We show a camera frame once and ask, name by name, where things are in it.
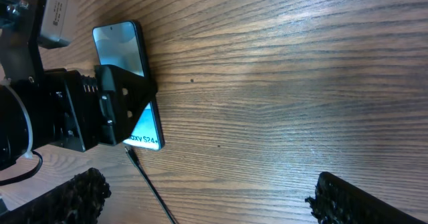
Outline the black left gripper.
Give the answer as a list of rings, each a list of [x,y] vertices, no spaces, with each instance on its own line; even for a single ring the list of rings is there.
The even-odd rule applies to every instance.
[[[54,69],[38,84],[19,83],[34,148],[56,144],[85,152],[99,140],[115,146],[131,136],[158,91],[156,82],[113,65],[96,66],[95,76]]]

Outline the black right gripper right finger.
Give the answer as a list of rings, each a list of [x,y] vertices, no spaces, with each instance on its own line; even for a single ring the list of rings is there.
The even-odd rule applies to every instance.
[[[305,202],[320,224],[424,224],[329,172],[320,173],[315,196]]]

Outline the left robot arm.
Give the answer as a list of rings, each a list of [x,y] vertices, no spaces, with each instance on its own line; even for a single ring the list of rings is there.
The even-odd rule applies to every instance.
[[[1,85],[1,168],[25,153],[56,144],[85,152],[129,138],[157,86],[117,66],[97,66],[95,77],[57,69],[40,84]]]

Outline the blue Samsung Galaxy smartphone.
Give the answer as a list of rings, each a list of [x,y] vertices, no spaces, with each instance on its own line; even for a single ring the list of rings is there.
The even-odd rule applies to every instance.
[[[102,65],[111,64],[133,74],[150,77],[144,36],[138,21],[128,20],[94,27],[92,36]],[[163,148],[165,141],[155,98],[147,104],[124,144],[149,150]]]

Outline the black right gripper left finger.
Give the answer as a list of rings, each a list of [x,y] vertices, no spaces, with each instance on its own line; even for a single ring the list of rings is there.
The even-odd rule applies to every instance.
[[[1,224],[97,224],[110,196],[104,175],[90,168],[14,210],[1,211]]]

